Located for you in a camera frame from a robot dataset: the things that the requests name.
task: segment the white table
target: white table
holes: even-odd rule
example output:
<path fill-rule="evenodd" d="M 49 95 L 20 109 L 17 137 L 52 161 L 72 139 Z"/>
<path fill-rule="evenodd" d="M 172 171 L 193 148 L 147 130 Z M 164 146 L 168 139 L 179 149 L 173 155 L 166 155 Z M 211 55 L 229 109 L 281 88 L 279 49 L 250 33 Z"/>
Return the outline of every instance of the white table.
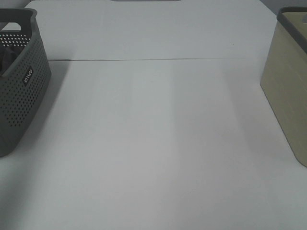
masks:
<path fill-rule="evenodd" d="M 265 58 L 276 16 L 259 0 L 32 1 L 48 59 Z"/>
<path fill-rule="evenodd" d="M 307 171 L 259 86 L 264 61 L 51 62 L 0 160 L 0 229 L 304 229 Z"/>

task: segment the beige bin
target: beige bin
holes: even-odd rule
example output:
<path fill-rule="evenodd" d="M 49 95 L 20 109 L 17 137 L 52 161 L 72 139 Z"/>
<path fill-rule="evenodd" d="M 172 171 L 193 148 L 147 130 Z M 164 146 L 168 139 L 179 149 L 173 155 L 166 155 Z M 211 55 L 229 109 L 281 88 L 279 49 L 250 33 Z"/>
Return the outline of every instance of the beige bin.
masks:
<path fill-rule="evenodd" d="M 307 7 L 282 8 L 277 20 L 260 84 L 295 157 L 307 166 Z"/>

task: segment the basket handle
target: basket handle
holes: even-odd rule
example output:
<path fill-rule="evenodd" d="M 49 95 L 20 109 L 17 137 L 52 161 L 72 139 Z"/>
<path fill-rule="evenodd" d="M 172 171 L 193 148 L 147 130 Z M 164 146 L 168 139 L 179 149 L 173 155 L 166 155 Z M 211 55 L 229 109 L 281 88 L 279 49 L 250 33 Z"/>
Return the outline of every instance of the basket handle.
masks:
<path fill-rule="evenodd" d="M 31 36 L 36 14 L 36 10 L 33 9 L 0 8 L 0 22 L 17 23 L 22 34 Z"/>

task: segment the gray plastic basket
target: gray plastic basket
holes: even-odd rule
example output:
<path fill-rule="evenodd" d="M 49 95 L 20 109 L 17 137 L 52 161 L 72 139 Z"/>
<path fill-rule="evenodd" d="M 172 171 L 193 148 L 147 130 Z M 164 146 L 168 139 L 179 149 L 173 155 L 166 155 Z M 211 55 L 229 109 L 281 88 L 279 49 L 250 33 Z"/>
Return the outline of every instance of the gray plastic basket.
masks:
<path fill-rule="evenodd" d="M 0 8 L 0 22 L 17 23 L 20 31 L 0 31 L 4 46 L 23 46 L 0 76 L 0 157 L 17 146 L 46 92 L 51 71 L 32 9 Z"/>

